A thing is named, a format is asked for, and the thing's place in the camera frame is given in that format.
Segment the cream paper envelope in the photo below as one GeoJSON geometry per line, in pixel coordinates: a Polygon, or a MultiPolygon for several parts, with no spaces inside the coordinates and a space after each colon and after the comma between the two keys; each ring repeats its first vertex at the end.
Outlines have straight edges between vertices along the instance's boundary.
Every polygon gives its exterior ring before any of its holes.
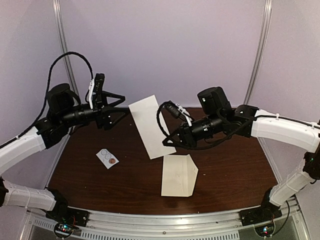
{"type": "Polygon", "coordinates": [[[190,154],[164,156],[161,196],[184,198],[192,196],[198,171],[190,154]]]}

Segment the white letter paper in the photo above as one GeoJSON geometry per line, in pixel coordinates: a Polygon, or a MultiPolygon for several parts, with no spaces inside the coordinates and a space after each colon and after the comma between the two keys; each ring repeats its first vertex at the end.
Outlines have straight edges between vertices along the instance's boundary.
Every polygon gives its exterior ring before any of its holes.
{"type": "Polygon", "coordinates": [[[164,146],[162,143],[165,135],[158,126],[158,109],[159,104],[155,95],[151,95],[129,105],[134,123],[151,160],[176,152],[175,147],[164,146]]]}

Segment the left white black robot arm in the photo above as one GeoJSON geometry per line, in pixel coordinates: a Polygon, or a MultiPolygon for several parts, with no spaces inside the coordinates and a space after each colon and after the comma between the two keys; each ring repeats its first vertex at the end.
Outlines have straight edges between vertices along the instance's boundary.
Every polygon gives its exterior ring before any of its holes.
{"type": "MultiPolygon", "coordinates": [[[[72,127],[95,122],[99,129],[112,129],[130,111],[118,106],[125,101],[125,96],[104,91],[102,87],[101,82],[89,87],[91,99],[86,104],[80,103],[79,96],[67,83],[49,90],[45,95],[49,106],[46,117],[37,120],[26,133],[0,149],[0,172],[55,146],[72,127]]],[[[66,199],[58,191],[30,188],[4,179],[0,180],[0,205],[52,211],[61,222],[72,218],[66,199]]]]}

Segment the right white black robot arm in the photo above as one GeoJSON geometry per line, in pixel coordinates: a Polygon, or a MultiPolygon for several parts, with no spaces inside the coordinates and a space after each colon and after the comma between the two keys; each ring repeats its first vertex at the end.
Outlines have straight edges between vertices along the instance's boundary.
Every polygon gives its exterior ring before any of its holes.
{"type": "Polygon", "coordinates": [[[261,205],[256,208],[259,220],[268,220],[290,197],[320,179],[318,123],[292,119],[247,104],[232,108],[220,86],[202,90],[197,97],[205,113],[205,117],[198,120],[170,100],[160,105],[157,117],[165,109],[174,118],[184,120],[172,133],[168,133],[161,123],[158,124],[165,136],[164,146],[208,150],[238,135],[271,139],[306,151],[298,167],[284,181],[265,192],[261,205]]]}

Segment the sticker sheet with wax seal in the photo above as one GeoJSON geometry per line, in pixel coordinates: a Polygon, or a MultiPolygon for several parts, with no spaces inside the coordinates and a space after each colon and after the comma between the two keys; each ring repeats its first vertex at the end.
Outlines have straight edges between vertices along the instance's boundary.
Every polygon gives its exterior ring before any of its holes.
{"type": "Polygon", "coordinates": [[[96,156],[107,169],[110,169],[119,162],[119,160],[105,148],[101,149],[96,156]]]}

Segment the front aluminium rail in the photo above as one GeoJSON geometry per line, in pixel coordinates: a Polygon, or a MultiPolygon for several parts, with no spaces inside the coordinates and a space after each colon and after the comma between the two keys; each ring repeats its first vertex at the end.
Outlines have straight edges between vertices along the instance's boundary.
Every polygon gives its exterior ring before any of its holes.
{"type": "Polygon", "coordinates": [[[272,240],[308,240],[310,234],[296,197],[281,208],[282,216],[244,226],[240,210],[178,215],[122,214],[90,210],[86,226],[69,240],[262,240],[263,226],[274,226],[272,240]]]}

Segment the left aluminium frame post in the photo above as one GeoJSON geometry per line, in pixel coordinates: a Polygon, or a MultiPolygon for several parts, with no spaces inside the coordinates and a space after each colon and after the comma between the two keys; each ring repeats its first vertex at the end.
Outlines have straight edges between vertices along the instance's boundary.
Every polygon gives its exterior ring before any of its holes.
{"type": "MultiPolygon", "coordinates": [[[[64,30],[64,24],[63,24],[63,16],[62,16],[62,11],[61,11],[61,3],[59,0],[53,0],[52,1],[52,6],[53,6],[53,13],[54,13],[54,18],[55,18],[55,24],[57,28],[57,35],[58,35],[58,40],[61,48],[61,52],[63,54],[68,52],[68,45],[67,45],[67,40],[65,36],[65,30],[64,30]]],[[[76,84],[71,60],[68,56],[64,57],[64,67],[66,70],[68,82],[70,84],[71,90],[74,91],[76,94],[78,94],[78,87],[76,84]]]]}

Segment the aluminium frame post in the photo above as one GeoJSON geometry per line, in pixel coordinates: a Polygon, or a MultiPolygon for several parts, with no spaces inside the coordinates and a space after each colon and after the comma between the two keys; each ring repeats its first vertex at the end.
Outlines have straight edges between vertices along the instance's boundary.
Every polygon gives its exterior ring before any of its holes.
{"type": "MultiPolygon", "coordinates": [[[[55,18],[55,24],[57,28],[57,35],[58,35],[58,40],[61,48],[61,52],[63,54],[68,52],[68,45],[67,45],[67,40],[65,36],[65,30],[64,30],[64,24],[63,24],[63,16],[62,16],[62,11],[61,11],[61,3],[59,0],[53,0],[52,1],[52,6],[53,6],[53,13],[54,13],[54,18],[55,18]]],[[[71,60],[68,56],[64,57],[64,67],[66,70],[68,82],[70,84],[71,90],[74,91],[76,94],[78,94],[78,87],[76,84],[71,60]]]]}
{"type": "Polygon", "coordinates": [[[263,59],[263,53],[268,40],[268,34],[269,34],[271,18],[272,18],[272,10],[273,10],[273,1],[265,0],[258,45],[256,49],[256,54],[254,58],[254,63],[253,63],[248,87],[247,87],[245,98],[243,101],[245,105],[248,105],[250,103],[250,100],[254,92],[255,84],[257,82],[260,66],[263,59]]]}

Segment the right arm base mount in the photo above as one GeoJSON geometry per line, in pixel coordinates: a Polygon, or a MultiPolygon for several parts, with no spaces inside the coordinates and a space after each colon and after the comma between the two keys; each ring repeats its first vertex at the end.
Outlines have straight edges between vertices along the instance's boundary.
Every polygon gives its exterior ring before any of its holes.
{"type": "Polygon", "coordinates": [[[242,226],[254,225],[255,233],[262,238],[272,237],[276,232],[274,220],[282,216],[279,206],[268,199],[262,200],[260,206],[239,212],[242,226]]]}

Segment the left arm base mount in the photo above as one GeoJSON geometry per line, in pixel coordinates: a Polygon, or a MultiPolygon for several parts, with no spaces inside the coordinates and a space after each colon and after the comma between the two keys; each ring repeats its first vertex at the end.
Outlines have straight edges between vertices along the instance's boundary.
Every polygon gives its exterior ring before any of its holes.
{"type": "Polygon", "coordinates": [[[82,232],[81,228],[87,226],[89,220],[89,212],[72,207],[67,207],[65,212],[57,210],[45,212],[45,217],[54,220],[56,223],[53,227],[53,233],[58,239],[65,240],[72,235],[79,236],[82,232]]]}

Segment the right aluminium frame post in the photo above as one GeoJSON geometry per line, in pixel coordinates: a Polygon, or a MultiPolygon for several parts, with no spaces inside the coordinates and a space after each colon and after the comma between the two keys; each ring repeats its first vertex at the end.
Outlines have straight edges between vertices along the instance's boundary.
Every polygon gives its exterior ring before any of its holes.
{"type": "Polygon", "coordinates": [[[245,98],[243,101],[245,105],[248,105],[250,103],[250,100],[254,92],[255,84],[257,82],[260,66],[263,59],[263,53],[268,40],[268,34],[269,34],[271,18],[272,18],[272,10],[273,10],[273,1],[265,0],[258,45],[256,49],[256,54],[254,58],[254,63],[253,63],[248,87],[247,87],[245,98]]]}

